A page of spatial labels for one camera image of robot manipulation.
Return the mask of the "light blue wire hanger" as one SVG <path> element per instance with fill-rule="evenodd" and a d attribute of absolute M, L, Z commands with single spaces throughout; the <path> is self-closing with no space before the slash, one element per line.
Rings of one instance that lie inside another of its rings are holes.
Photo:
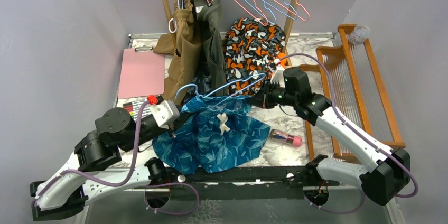
<path fill-rule="evenodd" d="M 241 92 L 243 92 L 243 91 L 246 90 L 246 89 L 249 89 L 251 86 L 254 86 L 254 85 L 257 84 L 258 82 L 261 82 L 262 80 L 264 80 L 264 79 L 266 78 L 266 73 L 264 73 L 264 72 L 261 72 L 261 73 L 255 73 L 255 74 L 252 74 L 251 76 L 249 76 L 249 77 L 246 78 L 246 79 L 237 79 L 237 80 L 231 81 L 231 82 L 226 83 L 226 84 L 224 84 L 224 85 L 218 87 L 217 89 L 215 89 L 215 90 L 209 92 L 209 93 L 206 94 L 206 95 L 202 95 L 202 94 L 200 94 L 200 93 L 198 92 L 198 85 L 197 85 L 197 84 L 195 84 L 195 83 L 190 83 L 190 84 L 187 84 L 187 85 L 182 86 L 182 87 L 176 92 L 174 99 L 176 99 L 176 98 L 178 97 L 178 95 L 180 94 L 180 92 L 182 92 L 184 89 L 186 89 L 186 88 L 188 88 L 188 87 L 193 87 L 193 88 L 195 89 L 195 92 L 194 92 L 194 93 L 195 93 L 195 96 L 196 96 L 196 97 L 199 97 L 199 98 L 208 98 L 209 96 L 215 94 L 218 90 L 225 89 L 225 88 L 227 88 L 227 87 L 229 87 L 229 86 L 231 86 L 231 85 L 234 85 L 234 84 L 236 84 L 236 83 L 238 83 L 238 82 L 249 82 L 251 79 L 255 79 L 255 78 L 256 78 L 255 81 L 251 82 L 250 84 L 248 84 L 247 86 L 243 87 L 242 89 L 237 90 L 237 91 L 234 92 L 232 95 L 227 96 L 227 97 L 224 99 L 224 100 L 227 100 L 227 99 L 229 99 L 229 98 L 235 96 L 236 94 L 241 93 Z"/>

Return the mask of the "blue patterned shorts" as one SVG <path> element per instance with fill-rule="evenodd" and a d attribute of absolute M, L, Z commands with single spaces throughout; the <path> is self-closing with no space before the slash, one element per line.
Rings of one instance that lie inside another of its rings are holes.
<path fill-rule="evenodd" d="M 250 117 L 248 97 L 194 97 L 181 113 L 186 122 L 153 142 L 153 150 L 165 164 L 183 175 L 199 167 L 208 173 L 232 169 L 260 156 L 270 126 Z"/>

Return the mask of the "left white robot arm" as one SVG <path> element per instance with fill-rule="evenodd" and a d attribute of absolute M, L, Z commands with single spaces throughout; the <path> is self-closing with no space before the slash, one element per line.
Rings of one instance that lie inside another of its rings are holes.
<path fill-rule="evenodd" d="M 141 120 L 136 142 L 136 121 L 121 107 L 105 112 L 95 120 L 95 126 L 52 178 L 30 184 L 33 221 L 67 219 L 95 200 L 113 193 L 146 185 L 157 188 L 169 183 L 169 173 L 157 157 L 128 172 L 105 178 L 107 184 L 80 176 L 80 172 L 91 176 L 102 173 L 122 160 L 120 151 L 131 151 L 167 131 L 157 125 L 153 115 L 148 115 Z"/>

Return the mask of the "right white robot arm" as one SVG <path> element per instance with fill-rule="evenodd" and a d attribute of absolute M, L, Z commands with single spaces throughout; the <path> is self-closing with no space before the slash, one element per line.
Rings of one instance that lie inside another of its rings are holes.
<path fill-rule="evenodd" d="M 265 109 L 277 105 L 292 107 L 300 118 L 337 139 L 360 162 L 353 164 L 318 155 L 305 166 L 306 181 L 311 185 L 323 181 L 347 184 L 361 189 L 381 206 L 394 197 L 402 197 L 401 190 L 412 179 L 409 153 L 403 148 L 392 149 L 346 118 L 327 97 L 312 91 L 301 68 L 288 68 L 282 75 L 284 87 L 266 80 L 249 103 Z"/>

